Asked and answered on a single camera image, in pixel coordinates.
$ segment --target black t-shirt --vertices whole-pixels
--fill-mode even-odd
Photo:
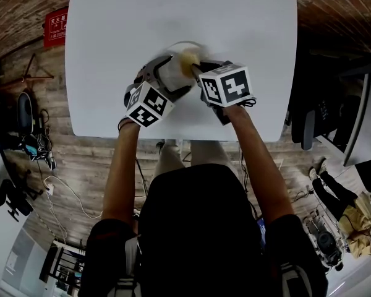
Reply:
[[[263,254],[242,184],[223,165],[156,177],[140,214],[139,234],[136,276],[143,296],[326,295],[323,267],[300,220],[288,215],[271,223]],[[119,220],[93,227],[81,297],[111,291],[125,274],[124,246],[134,236]]]

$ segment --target shoe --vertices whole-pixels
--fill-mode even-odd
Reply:
[[[315,179],[318,179],[319,177],[317,176],[316,169],[314,167],[311,167],[309,169],[309,178],[311,181],[314,181]]]
[[[140,217],[140,210],[134,209],[134,214],[132,215],[132,218],[138,221],[139,217]]]
[[[327,171],[327,159],[324,158],[321,162],[320,162],[320,166],[319,166],[319,176],[324,173],[325,171]]]

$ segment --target white table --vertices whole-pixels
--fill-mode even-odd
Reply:
[[[296,60],[296,0],[70,0],[66,82],[74,133],[117,137],[126,87],[179,41],[248,65],[257,97],[249,113],[264,141],[280,138]],[[140,138],[237,140],[199,97],[194,87]]]

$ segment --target beige pants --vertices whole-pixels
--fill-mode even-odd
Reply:
[[[191,166],[201,164],[225,165],[238,177],[235,167],[218,141],[191,141]],[[154,178],[184,167],[180,158],[180,148],[176,145],[176,141],[166,140],[155,168]]]

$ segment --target person sitting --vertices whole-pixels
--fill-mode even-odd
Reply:
[[[175,142],[165,141],[135,234],[140,126],[125,119],[101,221],[87,241],[80,297],[326,296],[322,263],[248,112],[237,105],[223,112],[238,136],[262,211],[264,251],[237,171],[215,141],[191,142],[190,167],[182,163]]]
[[[325,190],[319,177],[336,197]],[[309,178],[317,196],[337,219],[338,228],[344,233],[354,258],[371,255],[371,204],[368,196],[364,192],[357,196],[335,181],[327,172],[326,159],[318,171],[314,167],[309,169]]]

